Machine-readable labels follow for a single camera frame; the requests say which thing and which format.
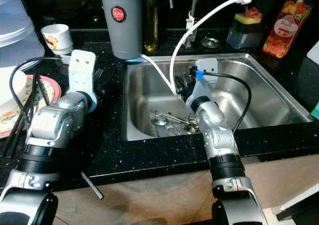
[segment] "white cable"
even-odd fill
[[[192,28],[190,28],[184,35],[183,37],[180,39],[180,41],[178,42],[174,53],[170,59],[170,65],[169,65],[169,79],[170,79],[170,84],[171,84],[171,89],[172,91],[176,91],[176,87],[175,87],[175,82],[174,82],[174,73],[173,73],[173,69],[174,69],[174,61],[175,58],[177,56],[178,50],[181,47],[181,45],[183,44],[183,42],[186,40],[186,38],[192,34],[192,32],[199,27],[201,24],[203,24],[207,19],[209,19],[212,15],[214,15],[215,13],[217,13],[218,11],[220,11],[221,9],[223,9],[224,7],[236,3],[236,2],[241,2],[242,0],[228,0],[226,2],[224,2],[223,4],[221,4],[220,6],[216,7],[215,9],[213,9],[210,13],[208,13],[207,15],[205,15],[202,19],[200,19]]]
[[[144,54],[140,54],[140,57],[142,57],[143,59],[147,60],[149,63],[152,64],[152,66],[154,66],[154,68],[157,70],[157,72],[159,73],[159,75],[162,77],[162,79],[164,80],[164,82],[167,84],[167,86],[169,87],[169,89],[172,91],[173,95],[177,95],[176,93],[176,89],[172,87],[171,83],[169,82],[169,80],[166,78],[166,76],[163,74],[163,72],[160,70],[160,68],[158,67],[158,65],[148,56],[144,55]]]

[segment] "speckled black countertop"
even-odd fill
[[[182,35],[181,30],[160,34],[156,52],[146,55],[171,55]],[[198,37],[214,35],[222,40],[218,49],[208,49],[195,43],[193,49],[181,49],[179,55],[248,52],[264,66],[279,83],[309,112],[319,101],[319,65],[306,57],[308,47],[295,41],[286,58],[278,60],[256,50],[234,50],[224,41],[226,30],[200,30]],[[74,47],[97,55],[95,69],[104,72],[97,83],[98,108],[86,118],[84,130],[72,140],[69,160],[65,164],[56,190],[87,187],[79,177],[80,169],[97,184],[115,183],[140,178],[207,169],[201,134],[156,138],[141,141],[122,139],[121,112],[123,105],[123,75],[125,64],[113,56],[106,31],[77,30],[72,33]],[[55,79],[62,92],[67,89],[67,66],[57,62],[41,62],[34,69]],[[273,127],[237,130],[237,145],[242,157],[257,156],[260,161],[303,156],[319,152],[319,121]],[[23,149],[21,137],[17,154]],[[5,186],[17,157],[0,158],[0,189]]]

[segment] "sink basin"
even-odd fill
[[[151,57],[162,72],[169,74],[170,56]],[[244,80],[252,90],[249,110],[238,129],[276,126],[313,121],[303,108],[252,56],[213,54],[178,56],[174,74],[183,75],[202,58],[216,58],[218,72]],[[212,98],[233,128],[245,108],[248,93],[239,82],[219,77]],[[151,123],[150,112],[158,110],[186,118],[189,111],[181,98],[172,95],[152,65],[142,58],[129,60],[124,83],[124,138],[128,141],[175,136],[163,126]]]

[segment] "red dish soap bottle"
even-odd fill
[[[283,58],[289,51],[312,6],[304,0],[288,0],[280,11],[262,51]]]

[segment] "decorated plate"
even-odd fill
[[[40,81],[44,88],[44,92],[47,94],[49,102],[57,100],[61,95],[61,88],[59,84],[46,76],[40,75]],[[22,103],[25,104],[31,91],[32,91],[32,78],[33,75],[27,75],[26,82],[26,96]],[[40,108],[45,106],[44,98],[42,97],[41,90],[39,86],[36,88],[36,94],[34,99],[34,112],[38,111]],[[18,106],[13,108],[11,111],[1,115],[0,117],[0,138],[5,138],[10,135],[11,129],[13,128],[16,120],[20,114],[20,109]]]

